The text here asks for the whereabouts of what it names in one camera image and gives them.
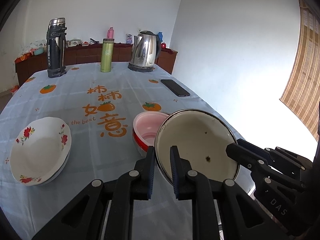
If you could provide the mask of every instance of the tablecloth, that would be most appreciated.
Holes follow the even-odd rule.
[[[52,79],[47,71],[37,72],[2,111],[0,206],[23,240],[31,239],[93,179],[114,180],[134,168],[142,157],[132,141],[132,122],[149,107],[167,113],[202,109],[222,119],[236,138],[242,138],[198,95],[159,66],[151,73],[138,73],[127,65],[113,62],[109,73],[101,73],[99,63],[73,65],[65,75]],[[177,97],[160,79],[175,80],[191,95]],[[10,171],[12,144],[30,122],[46,116],[59,117],[70,126],[70,157],[52,182],[26,187]],[[247,192],[254,185],[243,167],[236,181]],[[191,215],[191,201],[177,201],[173,187],[155,167],[151,200],[134,203],[132,239],[192,239]]]

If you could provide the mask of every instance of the kettle handle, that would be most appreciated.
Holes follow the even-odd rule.
[[[156,58],[157,59],[160,55],[160,52],[161,52],[161,40],[160,40],[160,37],[159,35],[156,35],[156,41],[157,41],[157,50],[156,50]]]
[[[64,65],[64,62],[63,62],[64,61],[64,58],[63,58],[64,49],[65,49],[65,46],[66,46],[66,34],[65,33],[61,34],[61,38],[60,38],[59,42],[60,42],[60,44],[59,44],[59,47],[60,47],[60,60],[59,60],[59,62],[60,62],[60,71],[64,72],[65,67],[66,67]]]

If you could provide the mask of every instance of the bottle cap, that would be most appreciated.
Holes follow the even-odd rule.
[[[103,39],[103,43],[114,43],[115,39]]]

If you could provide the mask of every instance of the wooden sideboard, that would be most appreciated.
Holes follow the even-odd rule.
[[[131,44],[115,43],[113,47],[112,61],[121,62],[131,59]],[[64,54],[65,65],[75,65],[82,63],[101,62],[102,44],[92,44],[88,46],[75,46],[66,48]],[[155,64],[172,74],[173,65],[176,60],[177,52],[171,49],[161,49]],[[47,54],[42,53],[32,56],[22,62],[16,63],[16,73],[19,85],[31,77],[35,72],[48,68]]]

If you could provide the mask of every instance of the stainless steel kettle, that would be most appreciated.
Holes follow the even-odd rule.
[[[140,32],[138,36],[134,36],[132,56],[128,68],[139,72],[151,72],[160,52],[159,36],[150,31]]]

